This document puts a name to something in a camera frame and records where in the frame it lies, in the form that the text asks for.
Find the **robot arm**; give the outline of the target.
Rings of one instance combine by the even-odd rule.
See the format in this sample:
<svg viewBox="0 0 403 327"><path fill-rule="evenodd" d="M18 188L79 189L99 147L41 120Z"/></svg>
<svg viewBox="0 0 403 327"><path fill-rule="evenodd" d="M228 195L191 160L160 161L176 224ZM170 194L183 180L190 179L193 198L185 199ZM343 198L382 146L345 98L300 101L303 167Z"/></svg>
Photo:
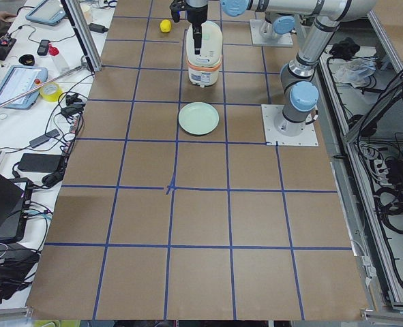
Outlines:
<svg viewBox="0 0 403 327"><path fill-rule="evenodd" d="M314 68L341 22L365 16L375 1L222 1L223 11L232 17L248 10L314 17L310 31L296 57L280 73L286 103L275 118L284 126L304 124L314 109L319 93L311 83Z"/></svg>
<svg viewBox="0 0 403 327"><path fill-rule="evenodd" d="M279 15L270 12L265 13L262 20L250 21L252 44L256 46L291 47L293 45L291 31L295 28L295 19L291 15ZM195 39L195 28L191 24L186 36L186 50L188 57L194 57L196 61L212 62L214 58L222 55L223 35L218 24L207 20L201 25L201 38Z"/></svg>

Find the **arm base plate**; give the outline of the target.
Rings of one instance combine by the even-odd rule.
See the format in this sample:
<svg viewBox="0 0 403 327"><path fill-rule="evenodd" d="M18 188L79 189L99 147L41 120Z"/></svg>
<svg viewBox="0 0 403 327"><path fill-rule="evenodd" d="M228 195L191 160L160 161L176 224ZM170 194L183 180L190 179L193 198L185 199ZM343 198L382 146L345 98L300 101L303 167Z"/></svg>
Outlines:
<svg viewBox="0 0 403 327"><path fill-rule="evenodd" d="M294 28L295 23L290 16L278 18L272 23L251 19L252 45L291 48L293 46L291 31Z"/></svg>
<svg viewBox="0 0 403 327"><path fill-rule="evenodd" d="M318 146L314 124L309 114L304 122L292 123L282 114L283 105L261 106L265 144L270 146Z"/></svg>

